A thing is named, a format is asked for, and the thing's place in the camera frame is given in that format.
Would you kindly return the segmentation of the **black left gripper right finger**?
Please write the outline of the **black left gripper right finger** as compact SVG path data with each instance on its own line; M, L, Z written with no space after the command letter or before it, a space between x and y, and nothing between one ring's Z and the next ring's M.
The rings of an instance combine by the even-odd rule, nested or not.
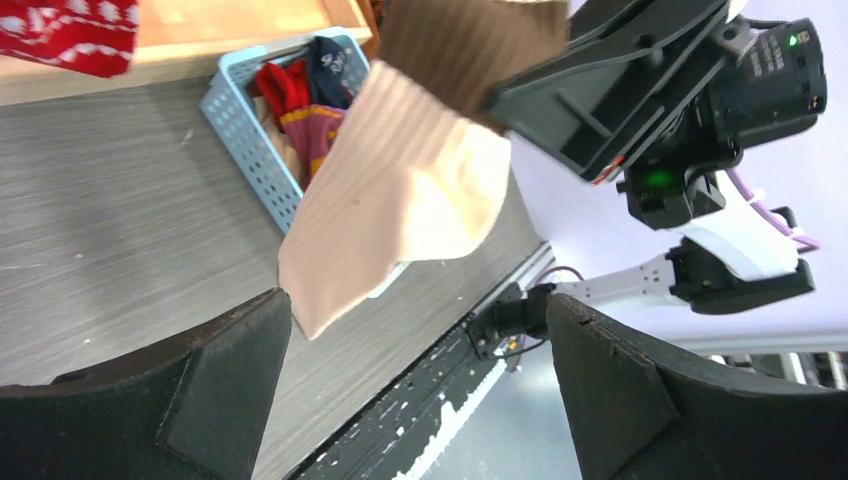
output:
M586 479L843 479L847 395L719 364L572 297L547 307Z

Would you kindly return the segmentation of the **navy sock with white cuff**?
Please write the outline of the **navy sock with white cuff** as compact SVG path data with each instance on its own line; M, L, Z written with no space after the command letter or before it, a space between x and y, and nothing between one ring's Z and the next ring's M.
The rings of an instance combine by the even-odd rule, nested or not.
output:
M347 109L353 99L343 85L348 55L334 40L316 36L308 45L306 60L313 104Z

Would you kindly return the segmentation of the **red santa sock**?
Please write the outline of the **red santa sock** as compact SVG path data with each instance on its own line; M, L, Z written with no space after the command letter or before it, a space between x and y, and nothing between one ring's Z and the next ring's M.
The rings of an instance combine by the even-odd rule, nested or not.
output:
M312 104L307 60L301 58L283 66L265 63L248 86L248 93L265 99L275 126L282 130L280 119L285 114Z

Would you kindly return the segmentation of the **purple striped sock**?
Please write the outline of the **purple striped sock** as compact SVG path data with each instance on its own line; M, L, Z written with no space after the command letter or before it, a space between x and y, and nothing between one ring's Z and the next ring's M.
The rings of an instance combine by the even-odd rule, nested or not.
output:
M346 114L346 109L313 104L279 118L282 131L298 156L302 189L306 189L323 164Z

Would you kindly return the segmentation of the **light blue plastic basket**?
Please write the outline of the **light blue plastic basket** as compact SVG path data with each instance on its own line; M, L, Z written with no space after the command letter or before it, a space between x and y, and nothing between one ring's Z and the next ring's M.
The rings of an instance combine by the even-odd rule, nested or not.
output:
M368 72L360 48L368 34L365 28L333 26L226 53L200 101L200 110L283 233L308 180L309 167L300 158L305 145L285 134L266 100L252 94L253 81L263 67L297 62L315 39L329 39L343 52L337 67L341 85L354 95Z

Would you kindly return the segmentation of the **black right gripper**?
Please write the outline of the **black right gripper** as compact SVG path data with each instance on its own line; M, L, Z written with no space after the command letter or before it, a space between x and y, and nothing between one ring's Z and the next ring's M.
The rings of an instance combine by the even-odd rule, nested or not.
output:
M686 186L735 154L709 83L737 58L726 1L588 1L565 53L496 85L488 117L586 182Z

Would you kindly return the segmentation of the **wooden hanger stand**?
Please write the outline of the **wooden hanger stand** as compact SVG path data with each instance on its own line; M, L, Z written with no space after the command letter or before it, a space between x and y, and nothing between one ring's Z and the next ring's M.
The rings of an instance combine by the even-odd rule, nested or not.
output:
M125 75L102 79L4 57L1 103L14 105L144 86L215 71L230 51L331 26L348 29L366 51L379 41L367 1L254 0L143 1L134 65Z

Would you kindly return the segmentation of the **red snowflake sock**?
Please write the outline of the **red snowflake sock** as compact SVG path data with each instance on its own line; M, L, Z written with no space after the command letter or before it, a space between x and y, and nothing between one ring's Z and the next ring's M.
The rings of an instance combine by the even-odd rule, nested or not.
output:
M126 73L140 27L136 1L1 0L1 54L100 78Z

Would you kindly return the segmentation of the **striped beige sock front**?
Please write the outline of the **striped beige sock front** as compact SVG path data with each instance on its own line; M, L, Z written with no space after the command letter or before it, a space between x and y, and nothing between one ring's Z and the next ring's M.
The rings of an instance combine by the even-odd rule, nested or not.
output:
M257 119L266 133L266 136L269 138L270 144L283 160L285 166L292 177L296 180L297 184L300 187L303 187L306 175L303 170L300 157L294 149L290 138L278 129L275 124L272 111L270 110L270 106L264 97L253 98L253 103Z

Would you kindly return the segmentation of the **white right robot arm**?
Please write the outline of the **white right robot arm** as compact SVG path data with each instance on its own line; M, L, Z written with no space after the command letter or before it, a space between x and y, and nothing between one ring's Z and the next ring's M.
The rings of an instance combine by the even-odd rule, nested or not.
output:
M546 338L556 294L607 315L725 315L811 292L801 253L812 241L735 167L746 149L804 132L825 111L813 23L750 20L727 1L590 1L571 26L564 54L494 88L489 117L582 180L614 183L632 217L682 240L604 276L542 278L495 306L492 331Z

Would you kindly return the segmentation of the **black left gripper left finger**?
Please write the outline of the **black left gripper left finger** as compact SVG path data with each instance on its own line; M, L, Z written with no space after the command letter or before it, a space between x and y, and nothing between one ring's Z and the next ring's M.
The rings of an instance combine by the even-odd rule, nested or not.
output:
M1 390L5 479L248 479L290 339L268 290L120 357Z

